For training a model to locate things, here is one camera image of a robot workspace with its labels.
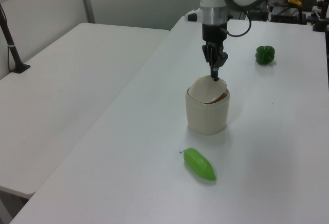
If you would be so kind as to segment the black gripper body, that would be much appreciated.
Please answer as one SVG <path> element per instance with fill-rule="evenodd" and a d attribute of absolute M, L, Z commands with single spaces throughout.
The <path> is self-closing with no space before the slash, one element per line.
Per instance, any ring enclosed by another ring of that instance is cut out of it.
<path fill-rule="evenodd" d="M 206 45 L 215 46 L 218 50 L 223 51 L 223 42 L 227 38 L 227 23 L 220 25 L 202 24 L 202 37 Z"/>

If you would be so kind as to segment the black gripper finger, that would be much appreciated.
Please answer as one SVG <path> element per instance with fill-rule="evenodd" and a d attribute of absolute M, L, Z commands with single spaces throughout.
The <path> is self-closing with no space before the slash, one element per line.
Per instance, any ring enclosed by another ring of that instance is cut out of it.
<path fill-rule="evenodd" d="M 215 62 L 215 51 L 211 44 L 206 44 L 202 46 L 202 50 L 205 56 L 206 62 L 210 66 L 210 76 L 215 78 L 214 62 Z"/>
<path fill-rule="evenodd" d="M 216 50 L 215 56 L 213 58 L 213 79 L 218 80 L 218 70 L 220 67 L 223 67 L 225 62 L 228 59 L 228 54 L 223 51 L 222 47 L 219 47 Z"/>

